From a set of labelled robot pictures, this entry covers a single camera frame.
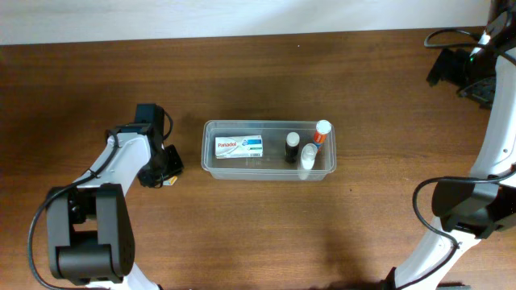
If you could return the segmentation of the white Panadol box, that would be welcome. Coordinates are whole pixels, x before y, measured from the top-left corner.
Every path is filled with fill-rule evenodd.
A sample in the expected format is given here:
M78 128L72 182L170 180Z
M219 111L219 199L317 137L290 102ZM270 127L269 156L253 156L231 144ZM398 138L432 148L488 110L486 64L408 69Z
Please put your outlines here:
M260 135L216 137L214 149L217 159L259 158L264 143Z

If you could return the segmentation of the dark bottle white cap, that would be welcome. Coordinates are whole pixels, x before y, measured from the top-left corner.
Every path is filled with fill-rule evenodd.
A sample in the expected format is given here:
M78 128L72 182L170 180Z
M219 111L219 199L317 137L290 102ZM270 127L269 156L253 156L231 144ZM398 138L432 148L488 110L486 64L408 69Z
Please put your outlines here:
M296 162L299 151L300 136L297 132L289 132L285 139L285 161L289 164Z

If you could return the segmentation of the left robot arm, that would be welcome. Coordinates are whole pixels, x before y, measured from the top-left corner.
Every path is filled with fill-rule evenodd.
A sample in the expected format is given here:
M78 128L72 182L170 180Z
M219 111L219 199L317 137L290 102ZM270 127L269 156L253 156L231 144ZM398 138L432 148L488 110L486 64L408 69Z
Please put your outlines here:
M72 184L45 201L52 276L79 289L158 289L135 263L135 239L125 196L133 181L172 185L184 166L165 146L173 120L156 104L139 104L135 119L106 133L106 147Z

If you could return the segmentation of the white Calamine lotion bottle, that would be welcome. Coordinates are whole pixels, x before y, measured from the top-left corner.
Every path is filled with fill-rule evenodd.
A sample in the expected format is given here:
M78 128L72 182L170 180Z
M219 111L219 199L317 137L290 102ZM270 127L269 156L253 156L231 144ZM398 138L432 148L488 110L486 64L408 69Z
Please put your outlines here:
M313 143L308 143L302 148L298 162L298 177L306 180L314 166L318 148Z

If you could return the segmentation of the gold lid balm jar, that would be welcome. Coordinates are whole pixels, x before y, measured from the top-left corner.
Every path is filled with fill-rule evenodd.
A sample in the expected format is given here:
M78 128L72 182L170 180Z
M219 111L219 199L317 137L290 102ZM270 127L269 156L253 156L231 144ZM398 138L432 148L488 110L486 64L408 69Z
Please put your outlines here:
M163 186L173 186L178 180L177 176L170 176L167 179L163 179L162 185Z

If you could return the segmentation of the clear plastic container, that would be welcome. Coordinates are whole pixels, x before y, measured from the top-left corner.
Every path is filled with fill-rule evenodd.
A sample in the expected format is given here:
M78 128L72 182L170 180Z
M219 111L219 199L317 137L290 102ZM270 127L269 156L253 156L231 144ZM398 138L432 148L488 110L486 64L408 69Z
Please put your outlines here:
M310 170L299 162L285 161L287 134L296 132L300 146L314 141L315 121L210 120L204 126L201 165L217 180L280 180L319 181L337 167L335 131L326 137ZM264 142L261 157L218 159L215 156L217 137L259 135Z

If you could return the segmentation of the orange tube white cap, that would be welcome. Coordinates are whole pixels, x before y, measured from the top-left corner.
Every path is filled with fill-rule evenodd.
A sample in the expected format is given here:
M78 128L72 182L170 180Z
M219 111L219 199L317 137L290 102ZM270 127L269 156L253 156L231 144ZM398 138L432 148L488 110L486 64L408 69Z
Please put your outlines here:
M315 132L313 137L313 144L320 151L321 146L324 144L327 135L331 132L332 125L327 120L320 120L316 123Z

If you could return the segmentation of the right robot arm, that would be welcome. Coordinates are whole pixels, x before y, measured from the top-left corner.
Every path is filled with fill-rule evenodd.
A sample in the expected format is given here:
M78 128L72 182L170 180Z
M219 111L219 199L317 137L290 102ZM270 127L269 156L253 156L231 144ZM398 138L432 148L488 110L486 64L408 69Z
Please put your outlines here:
M515 1L493 1L483 33L470 43L432 43L439 57L427 82L447 81L490 111L485 138L467 177L421 182L412 206L427 228L410 257L380 289L440 289L459 258L495 231L515 225Z

